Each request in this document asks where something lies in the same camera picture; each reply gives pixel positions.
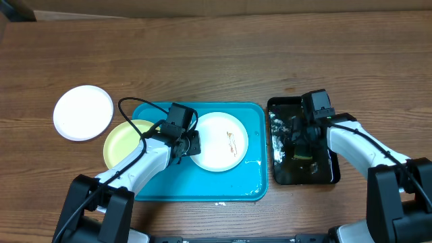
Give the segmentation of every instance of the sauce stain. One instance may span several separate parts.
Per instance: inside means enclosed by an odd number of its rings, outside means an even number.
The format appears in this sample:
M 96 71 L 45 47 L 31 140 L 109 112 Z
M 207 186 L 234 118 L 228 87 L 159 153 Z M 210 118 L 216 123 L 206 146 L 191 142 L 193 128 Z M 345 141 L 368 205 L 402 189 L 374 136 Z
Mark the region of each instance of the sauce stain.
M 231 153 L 234 154 L 234 156 L 237 155 L 237 147 L 236 147 L 236 140 L 234 140 L 234 134 L 231 132 L 227 132 L 227 136 L 229 139 L 229 147 L 231 148 Z

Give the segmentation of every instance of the white plate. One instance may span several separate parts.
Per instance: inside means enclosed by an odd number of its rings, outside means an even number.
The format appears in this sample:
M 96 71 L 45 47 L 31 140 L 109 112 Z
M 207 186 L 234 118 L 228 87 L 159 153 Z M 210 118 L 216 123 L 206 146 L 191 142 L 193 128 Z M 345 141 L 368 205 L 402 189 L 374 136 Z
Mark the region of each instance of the white plate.
M 113 112 L 113 101 L 102 88 L 79 86 L 67 91 L 55 105 L 54 126 L 63 137 L 84 141 L 103 132 Z
M 208 171 L 226 171 L 237 166 L 248 150 L 248 133 L 234 116 L 213 112 L 198 119 L 201 153 L 191 159 Z

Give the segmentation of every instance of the wooden table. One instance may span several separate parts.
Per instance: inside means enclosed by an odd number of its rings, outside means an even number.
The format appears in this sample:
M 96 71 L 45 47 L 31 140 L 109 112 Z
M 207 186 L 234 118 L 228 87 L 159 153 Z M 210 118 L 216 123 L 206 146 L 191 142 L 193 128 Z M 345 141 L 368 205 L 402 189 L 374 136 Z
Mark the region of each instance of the wooden table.
M 105 170 L 102 147 L 54 129 L 82 84 L 116 102 L 253 101 L 326 88 L 379 140 L 432 158 L 432 12 L 328 13 L 8 24 L 0 45 L 0 241 L 48 242 L 70 182 Z M 138 103 L 125 105 L 132 114 Z M 278 186 L 258 202 L 136 202 L 157 236 L 292 236 L 365 217 L 366 180 L 340 158 L 336 186 Z

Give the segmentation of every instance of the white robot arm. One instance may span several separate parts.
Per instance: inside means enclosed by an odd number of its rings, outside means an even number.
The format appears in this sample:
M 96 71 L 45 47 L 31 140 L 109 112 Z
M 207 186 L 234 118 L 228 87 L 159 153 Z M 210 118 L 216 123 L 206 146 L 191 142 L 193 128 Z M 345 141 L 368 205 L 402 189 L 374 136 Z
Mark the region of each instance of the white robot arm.
M 432 240 L 432 162 L 397 153 L 373 138 L 351 115 L 336 115 L 325 90 L 302 95 L 302 108 L 308 140 L 326 139 L 328 148 L 345 157 L 368 181 L 366 219 L 337 227 L 330 234 L 333 240 Z M 402 202 L 404 190 L 415 193 L 416 199 Z
M 406 160 L 409 159 L 408 156 L 397 153 L 379 142 L 366 132 L 358 121 L 342 121 L 337 123 L 337 125 L 358 130 L 369 136 L 401 163 L 405 163 Z M 331 151 L 341 155 L 350 162 L 366 179 L 367 170 L 370 167 L 375 167 L 377 165 L 394 165 L 394 162 L 383 155 L 383 153 L 368 140 L 341 128 L 330 127 L 327 129 L 327 145 Z
M 138 146 L 114 168 L 96 178 L 79 175 L 70 186 L 53 243 L 148 243 L 146 234 L 130 229 L 134 198 L 173 159 L 200 153 L 199 133 L 190 129 L 194 114 L 198 119 L 195 110 L 173 103 L 167 119 L 141 135 Z M 85 217 L 85 209 L 105 213 L 103 222 Z

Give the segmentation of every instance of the black cable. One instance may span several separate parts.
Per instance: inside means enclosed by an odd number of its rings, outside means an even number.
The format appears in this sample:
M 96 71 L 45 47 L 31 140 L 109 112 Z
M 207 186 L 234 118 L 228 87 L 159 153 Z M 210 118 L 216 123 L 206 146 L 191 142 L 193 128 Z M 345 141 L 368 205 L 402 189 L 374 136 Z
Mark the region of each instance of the black cable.
M 108 184 L 112 183 L 114 180 L 116 180 L 121 174 L 123 174 L 125 171 L 127 171 L 129 168 L 131 168 L 131 166 L 133 166 L 138 160 L 141 159 L 141 157 L 146 153 L 147 151 L 147 144 L 146 144 L 146 140 L 145 138 L 150 138 L 151 135 L 156 131 L 156 128 L 159 127 L 165 120 L 159 120 L 157 123 L 153 124 L 147 132 L 145 132 L 144 134 L 141 133 L 141 131 L 135 126 L 134 123 L 132 123 L 132 121 L 129 119 L 129 117 L 123 112 L 122 109 L 122 102 L 126 101 L 126 100 L 135 100 L 135 101 L 141 101 L 144 103 L 147 103 L 159 110 L 161 110 L 162 112 L 168 114 L 168 112 L 162 108 L 160 108 L 159 106 L 148 102 L 144 99 L 140 99 L 140 98 L 135 98 L 135 97 L 126 97 L 126 98 L 122 98 L 119 100 L 118 103 L 118 107 L 119 107 L 119 111 L 121 113 L 121 115 L 124 117 L 124 119 L 136 130 L 136 132 L 140 135 L 140 140 L 142 140 L 143 142 L 143 148 L 141 150 L 141 153 L 137 156 L 137 158 L 135 158 L 132 162 L 130 162 L 129 164 L 127 164 L 123 169 L 115 172 L 115 175 L 112 176 L 111 178 L 109 178 L 106 182 L 104 182 L 103 184 L 101 184 L 94 192 L 92 192 L 87 198 L 86 200 L 84 200 L 84 202 L 82 202 L 82 204 L 75 210 L 74 213 L 72 213 L 71 217 L 66 221 L 66 223 L 63 225 L 63 227 L 59 230 L 59 233 L 56 235 L 53 243 L 58 243 L 60 241 L 60 238 L 63 236 L 67 226 L 70 224 L 70 222 L 79 214 L 81 213 L 81 211 L 87 207 L 87 205 L 89 204 L 89 202 L 91 202 L 91 200 L 93 200 L 96 196 L 99 195 L 99 193 L 101 193 L 106 187 L 108 187 Z
M 334 127 L 334 128 L 340 128 L 343 130 L 347 130 L 349 132 L 353 132 L 359 136 L 362 136 L 364 139 L 366 139 L 368 142 L 370 142 L 375 148 L 377 148 L 381 153 L 383 153 L 387 158 L 389 158 L 393 163 L 395 163 L 405 174 L 410 178 L 412 183 L 414 184 L 414 187 L 420 192 L 421 196 L 425 199 L 426 203 L 431 207 L 432 209 L 432 202 L 431 199 L 426 195 L 426 192 L 423 190 L 423 188 L 420 186 L 419 182 L 416 180 L 416 178 L 406 169 L 406 167 L 399 162 L 393 155 L 390 154 L 389 151 L 386 151 L 382 146 L 380 146 L 375 140 L 373 140 L 370 136 L 367 136 L 366 134 L 358 131 L 357 129 L 347 128 L 346 126 L 341 126 L 337 124 L 327 124 L 328 127 Z

